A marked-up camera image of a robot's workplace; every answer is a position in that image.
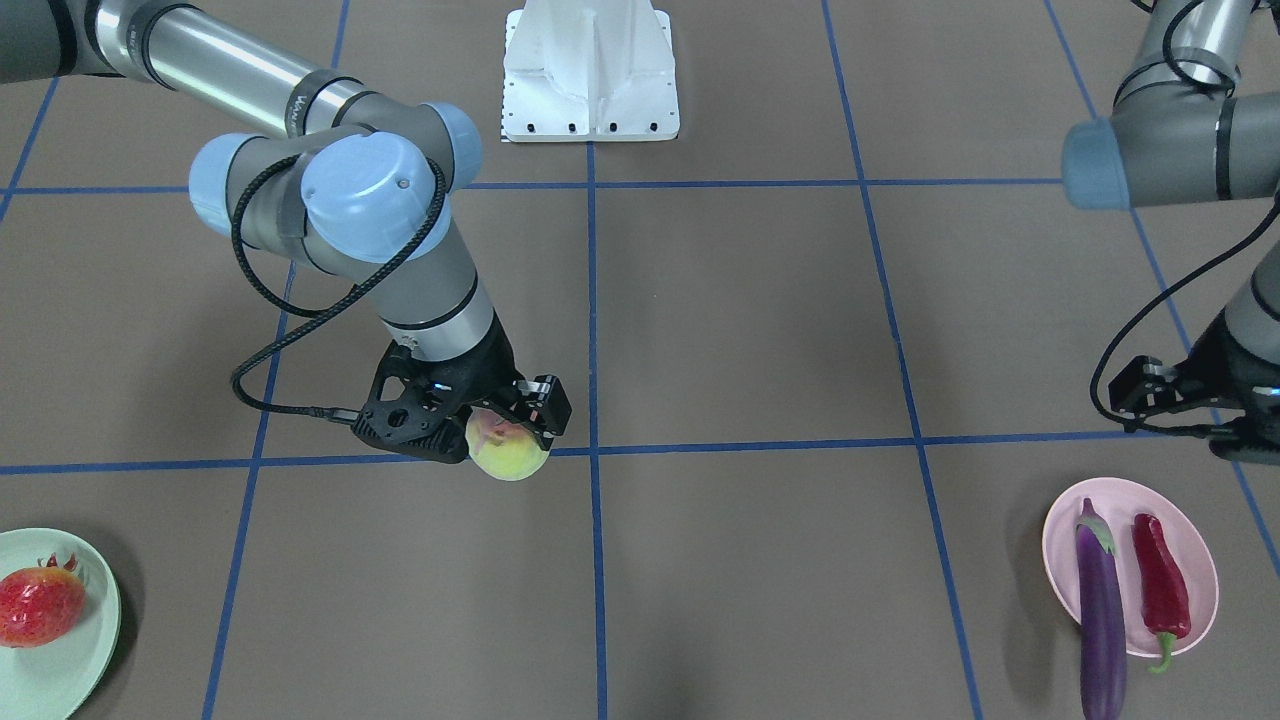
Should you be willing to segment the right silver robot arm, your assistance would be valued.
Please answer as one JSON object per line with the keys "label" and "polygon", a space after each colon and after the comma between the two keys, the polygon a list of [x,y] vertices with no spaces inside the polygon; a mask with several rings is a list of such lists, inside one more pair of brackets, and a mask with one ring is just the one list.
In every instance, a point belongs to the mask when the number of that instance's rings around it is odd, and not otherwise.
{"label": "right silver robot arm", "polygon": [[[415,106],[229,26],[186,1],[5,1],[3,82],[127,78],[252,126],[189,168],[198,218],[242,274],[301,319],[230,377],[262,413],[348,427],[374,448],[458,462],[477,436],[547,451],[572,407],[554,375],[524,377],[452,214],[483,145],[457,106]],[[390,336],[362,407],[270,404],[244,377],[361,301]]]}

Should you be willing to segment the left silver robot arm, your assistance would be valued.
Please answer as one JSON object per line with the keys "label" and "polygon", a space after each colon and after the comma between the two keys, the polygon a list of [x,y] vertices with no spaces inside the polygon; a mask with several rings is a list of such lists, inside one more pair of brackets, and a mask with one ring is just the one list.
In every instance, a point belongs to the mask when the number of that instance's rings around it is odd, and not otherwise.
{"label": "left silver robot arm", "polygon": [[[1244,95],[1238,65],[1251,20],[1275,1],[1143,1],[1149,22],[1111,113],[1073,127],[1062,182],[1079,209],[1134,210],[1277,200],[1279,97]],[[1091,402],[1128,433],[1206,439],[1229,462],[1279,459],[1279,254],[1271,249],[1176,364],[1132,359],[1102,375],[1126,336],[1172,292],[1148,301],[1108,342]]]}

